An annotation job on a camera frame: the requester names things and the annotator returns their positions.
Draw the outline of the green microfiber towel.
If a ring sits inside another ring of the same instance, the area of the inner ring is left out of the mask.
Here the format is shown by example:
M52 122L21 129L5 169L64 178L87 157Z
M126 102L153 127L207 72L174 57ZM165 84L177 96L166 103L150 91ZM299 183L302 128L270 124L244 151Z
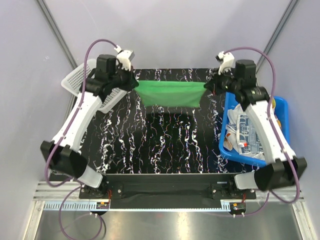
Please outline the green microfiber towel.
M146 106L197 108L205 93L203 82L140 80L134 90Z

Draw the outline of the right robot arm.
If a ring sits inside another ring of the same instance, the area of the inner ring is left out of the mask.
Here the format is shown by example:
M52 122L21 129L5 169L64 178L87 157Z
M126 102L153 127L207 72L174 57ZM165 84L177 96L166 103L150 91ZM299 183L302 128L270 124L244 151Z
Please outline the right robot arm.
M255 172L240 173L227 185L228 195L239 198L245 190L272 191L296 186L307 161L296 156L286 141L272 110L270 96L262 86L257 86L256 64L253 60L235 61L233 57L218 57L220 66L213 70L204 87L215 94L232 93L247 114L261 142L266 166Z

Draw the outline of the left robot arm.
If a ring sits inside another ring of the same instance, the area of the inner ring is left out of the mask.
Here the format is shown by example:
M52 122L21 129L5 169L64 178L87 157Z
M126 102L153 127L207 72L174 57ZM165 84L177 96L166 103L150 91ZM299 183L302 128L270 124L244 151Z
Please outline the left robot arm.
M101 54L95 68L90 73L83 72L76 105L53 139L43 141L40 146L46 161L44 176L49 186L58 187L49 181L48 171L53 170L89 187L97 198L108 193L106 177L88 165L79 153L80 143L92 118L114 89L129 92L139 85L133 73L133 57L130 50L122 50L116 56Z

